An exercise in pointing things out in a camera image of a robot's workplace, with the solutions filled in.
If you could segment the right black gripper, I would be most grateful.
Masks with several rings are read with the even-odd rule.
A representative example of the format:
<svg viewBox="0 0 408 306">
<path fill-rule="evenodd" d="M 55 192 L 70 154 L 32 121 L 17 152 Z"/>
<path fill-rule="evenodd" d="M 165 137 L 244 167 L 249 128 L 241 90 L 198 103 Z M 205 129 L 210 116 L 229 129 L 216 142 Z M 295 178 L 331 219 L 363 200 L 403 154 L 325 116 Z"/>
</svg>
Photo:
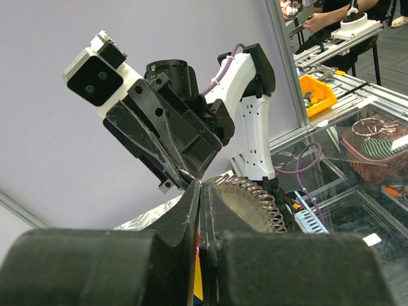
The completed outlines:
<svg viewBox="0 0 408 306">
<path fill-rule="evenodd" d="M 235 132 L 221 99 L 182 99 L 165 73 L 137 80 L 126 104 L 119 101 L 106 113 L 105 128 L 159 179 L 162 193 L 202 178 Z"/>
</svg>

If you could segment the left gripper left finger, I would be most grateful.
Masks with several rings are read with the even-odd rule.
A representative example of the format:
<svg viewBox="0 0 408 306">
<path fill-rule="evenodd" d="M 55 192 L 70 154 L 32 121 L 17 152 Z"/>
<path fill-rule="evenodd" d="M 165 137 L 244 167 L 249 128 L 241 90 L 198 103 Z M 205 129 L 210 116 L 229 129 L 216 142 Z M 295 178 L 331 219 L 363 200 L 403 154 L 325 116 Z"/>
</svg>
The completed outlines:
<svg viewBox="0 0 408 306">
<path fill-rule="evenodd" d="M 1 267 L 1 304 L 192 305 L 200 189 L 141 231 L 24 233 Z"/>
</svg>

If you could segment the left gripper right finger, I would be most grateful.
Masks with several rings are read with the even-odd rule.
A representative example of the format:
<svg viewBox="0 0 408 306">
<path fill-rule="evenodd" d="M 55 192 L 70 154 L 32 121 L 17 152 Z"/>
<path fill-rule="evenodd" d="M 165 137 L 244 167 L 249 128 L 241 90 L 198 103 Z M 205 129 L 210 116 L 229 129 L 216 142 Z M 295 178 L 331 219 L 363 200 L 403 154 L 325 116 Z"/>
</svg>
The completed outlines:
<svg viewBox="0 0 408 306">
<path fill-rule="evenodd" d="M 260 233 L 211 183 L 200 195 L 205 305 L 394 305 L 375 252 L 349 233 Z"/>
</svg>

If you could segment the metal keyring with yellow handle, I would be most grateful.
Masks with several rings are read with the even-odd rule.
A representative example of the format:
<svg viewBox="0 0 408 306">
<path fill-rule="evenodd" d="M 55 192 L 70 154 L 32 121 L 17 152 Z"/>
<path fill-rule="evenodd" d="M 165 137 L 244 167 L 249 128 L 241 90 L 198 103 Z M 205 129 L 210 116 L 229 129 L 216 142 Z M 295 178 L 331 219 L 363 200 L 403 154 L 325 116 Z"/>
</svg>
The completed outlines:
<svg viewBox="0 0 408 306">
<path fill-rule="evenodd" d="M 284 216 L 275 198 L 247 177 L 225 173 L 207 182 L 214 185 L 216 194 L 241 220 L 258 232 L 286 233 Z"/>
</svg>

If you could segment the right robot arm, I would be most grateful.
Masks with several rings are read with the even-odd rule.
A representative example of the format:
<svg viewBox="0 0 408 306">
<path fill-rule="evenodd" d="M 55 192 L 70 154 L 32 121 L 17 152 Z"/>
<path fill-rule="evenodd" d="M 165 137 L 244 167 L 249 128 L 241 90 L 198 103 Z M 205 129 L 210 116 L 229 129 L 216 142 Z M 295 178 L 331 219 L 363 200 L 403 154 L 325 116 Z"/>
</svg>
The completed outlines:
<svg viewBox="0 0 408 306">
<path fill-rule="evenodd" d="M 270 157 L 268 115 L 275 74 L 261 45 L 237 45 L 202 93 L 154 64 L 106 113 L 103 124 L 160 181 L 164 191 L 203 178 L 232 138 L 244 168 L 212 179 L 225 202 L 258 231 L 286 230 L 287 208 Z"/>
</svg>

